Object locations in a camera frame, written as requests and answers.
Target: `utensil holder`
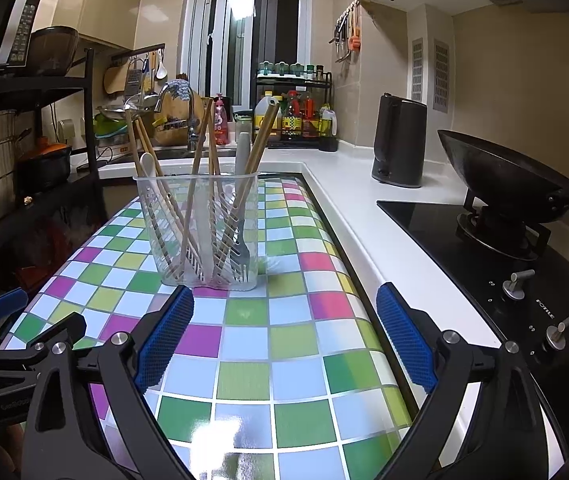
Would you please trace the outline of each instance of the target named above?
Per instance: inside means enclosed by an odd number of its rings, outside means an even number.
[[[250,290],[258,282],[258,174],[248,175],[174,175],[155,178],[137,177],[142,213],[149,235],[151,253],[165,285],[208,286],[223,290]],[[174,218],[162,199],[160,189],[165,186],[186,217],[186,202],[189,187],[194,184],[193,207],[185,229],[189,229],[202,263],[199,272],[186,259],[180,271],[182,238],[185,233],[176,228]],[[236,193],[248,186],[244,204],[233,208]],[[158,224],[155,230],[151,216]],[[244,218],[242,233],[238,233],[238,220]],[[228,226],[233,226],[231,238],[225,236]],[[248,248],[244,257],[236,249],[239,236]],[[218,254],[228,246],[221,272],[216,269]]]

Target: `brand logo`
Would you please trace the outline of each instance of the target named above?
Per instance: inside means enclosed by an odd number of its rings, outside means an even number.
[[[24,406],[25,404],[29,403],[29,399],[22,399],[22,400],[14,400],[8,404],[1,404],[1,410],[12,410],[13,408],[17,408],[19,406]]]
[[[549,317],[550,317],[551,319],[555,319],[555,316],[553,316],[553,314],[551,314],[551,311],[550,311],[549,309],[547,309],[547,306],[546,306],[544,303],[542,303],[540,300],[535,300],[535,302],[536,302],[537,304],[539,304],[539,306],[542,307],[542,310],[544,310],[544,312],[546,312],[547,314],[549,314]]]

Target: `black appliance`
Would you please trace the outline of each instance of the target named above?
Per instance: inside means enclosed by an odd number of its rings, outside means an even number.
[[[426,105],[384,94],[379,99],[371,176],[385,184],[420,187],[425,143]]]
[[[497,336],[515,341],[569,455],[569,262],[539,224],[525,233],[490,207],[378,202],[458,286]]]

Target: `stove knob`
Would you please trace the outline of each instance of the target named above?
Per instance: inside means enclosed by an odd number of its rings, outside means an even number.
[[[563,350],[567,345],[567,340],[564,337],[564,332],[569,326],[569,317],[564,321],[557,324],[557,326],[549,326],[547,328],[547,342],[551,348],[555,350]]]
[[[524,291],[522,285],[524,280],[535,276],[535,270],[523,270],[522,272],[514,272],[511,280],[507,280],[502,284],[502,290],[512,300],[520,301],[524,299]]]

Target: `metal screw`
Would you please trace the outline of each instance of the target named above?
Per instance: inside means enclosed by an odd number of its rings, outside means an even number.
[[[446,330],[444,334],[442,334],[442,338],[450,345],[459,343],[459,334],[454,330]]]
[[[63,343],[62,341],[60,341],[59,343],[56,343],[55,345],[53,345],[52,352],[56,355],[60,355],[66,349],[67,349],[67,345],[65,343]]]
[[[123,345],[129,339],[129,334],[126,332],[116,332],[111,336],[111,343],[114,345]]]
[[[515,341],[507,341],[504,343],[504,348],[506,348],[506,351],[509,352],[509,354],[517,354],[517,352],[520,351],[520,347]]]

